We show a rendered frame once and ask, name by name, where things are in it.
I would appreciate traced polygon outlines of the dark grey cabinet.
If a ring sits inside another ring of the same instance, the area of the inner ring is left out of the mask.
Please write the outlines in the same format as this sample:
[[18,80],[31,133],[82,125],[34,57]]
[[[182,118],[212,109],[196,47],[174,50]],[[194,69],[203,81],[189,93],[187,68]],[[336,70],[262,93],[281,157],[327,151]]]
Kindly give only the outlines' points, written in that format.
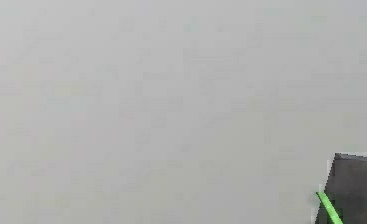
[[343,224],[367,224],[367,157],[336,153],[324,192]]

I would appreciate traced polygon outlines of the green stick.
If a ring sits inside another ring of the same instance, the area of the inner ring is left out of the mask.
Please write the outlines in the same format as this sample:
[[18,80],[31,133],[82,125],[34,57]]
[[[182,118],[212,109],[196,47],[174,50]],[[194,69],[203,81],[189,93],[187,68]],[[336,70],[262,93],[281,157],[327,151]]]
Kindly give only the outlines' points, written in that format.
[[320,203],[326,210],[327,216],[331,220],[332,224],[343,224],[342,219],[338,215],[336,209],[334,208],[327,194],[325,192],[317,192],[316,195]]

